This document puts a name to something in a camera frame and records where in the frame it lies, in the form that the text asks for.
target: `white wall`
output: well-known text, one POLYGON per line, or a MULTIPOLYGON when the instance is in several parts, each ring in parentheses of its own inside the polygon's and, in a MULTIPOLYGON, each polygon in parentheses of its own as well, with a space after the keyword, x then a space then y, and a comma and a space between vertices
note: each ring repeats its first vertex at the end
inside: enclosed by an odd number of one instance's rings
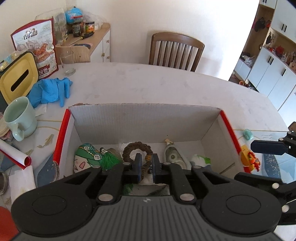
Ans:
POLYGON ((60 7, 66 10, 65 0, 5 0, 0 5, 0 59, 15 50, 10 37, 15 30, 37 15, 60 7))
POLYGON ((197 72, 228 80, 259 0, 77 0, 111 24, 111 61, 147 64, 153 33, 173 31, 205 44, 197 72))

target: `white cardboard box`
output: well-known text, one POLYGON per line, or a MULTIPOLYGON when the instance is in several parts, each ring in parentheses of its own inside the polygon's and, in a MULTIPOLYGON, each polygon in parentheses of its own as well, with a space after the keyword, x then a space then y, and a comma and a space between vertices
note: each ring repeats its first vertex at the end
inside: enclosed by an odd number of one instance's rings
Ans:
POLYGON ((176 104, 81 104, 64 115, 53 160, 59 178, 73 173, 75 151, 82 143, 116 147, 141 141, 149 144, 160 162, 173 141, 190 160, 193 154, 211 159, 213 171, 233 178, 243 172, 237 138, 223 110, 215 107, 176 104))

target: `green cartoon cloth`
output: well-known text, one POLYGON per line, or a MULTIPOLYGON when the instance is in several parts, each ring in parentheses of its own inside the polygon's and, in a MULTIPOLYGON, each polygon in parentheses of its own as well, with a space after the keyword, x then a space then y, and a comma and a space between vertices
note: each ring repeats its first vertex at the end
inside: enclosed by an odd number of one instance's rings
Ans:
POLYGON ((91 144, 82 144, 75 153, 74 172, 80 172, 89 167, 100 165, 102 158, 102 154, 91 144))

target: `orange toy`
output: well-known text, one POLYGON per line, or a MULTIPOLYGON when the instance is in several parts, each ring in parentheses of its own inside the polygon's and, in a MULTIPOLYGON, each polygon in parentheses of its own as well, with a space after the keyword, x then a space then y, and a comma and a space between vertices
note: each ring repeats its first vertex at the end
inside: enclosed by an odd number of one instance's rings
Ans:
POLYGON ((256 158, 255 154, 246 145, 243 145, 241 149, 242 151, 240 153, 240 156, 243 165, 248 167, 249 171, 252 171, 255 168, 257 171, 259 171, 260 161, 258 158, 256 158))

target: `light green mug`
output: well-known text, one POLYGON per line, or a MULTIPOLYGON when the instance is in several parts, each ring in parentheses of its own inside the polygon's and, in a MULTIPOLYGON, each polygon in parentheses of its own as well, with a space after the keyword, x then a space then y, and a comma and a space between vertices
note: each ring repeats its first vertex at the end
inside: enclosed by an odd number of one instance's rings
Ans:
POLYGON ((35 110, 25 96, 11 102, 5 109, 3 118, 17 141, 31 135, 37 127, 35 110))

